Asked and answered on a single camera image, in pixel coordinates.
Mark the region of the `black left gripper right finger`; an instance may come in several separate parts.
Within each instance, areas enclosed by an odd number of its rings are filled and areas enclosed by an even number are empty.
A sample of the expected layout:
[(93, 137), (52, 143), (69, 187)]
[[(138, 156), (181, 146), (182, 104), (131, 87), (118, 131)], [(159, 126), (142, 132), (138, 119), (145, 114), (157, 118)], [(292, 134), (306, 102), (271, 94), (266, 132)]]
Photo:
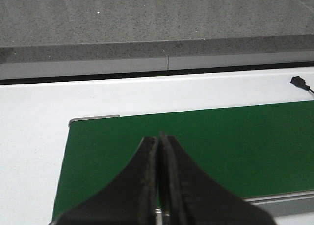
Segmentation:
[(205, 173), (174, 135), (159, 134), (159, 200), (170, 225), (273, 225), (272, 216)]

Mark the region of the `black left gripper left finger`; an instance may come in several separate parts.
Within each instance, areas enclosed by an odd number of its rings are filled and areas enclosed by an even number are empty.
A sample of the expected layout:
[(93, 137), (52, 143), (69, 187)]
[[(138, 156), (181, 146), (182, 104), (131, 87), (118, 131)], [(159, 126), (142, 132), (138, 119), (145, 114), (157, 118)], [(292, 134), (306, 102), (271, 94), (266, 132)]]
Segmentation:
[(157, 147), (157, 138), (143, 137), (135, 155), (110, 183), (53, 224), (154, 225)]

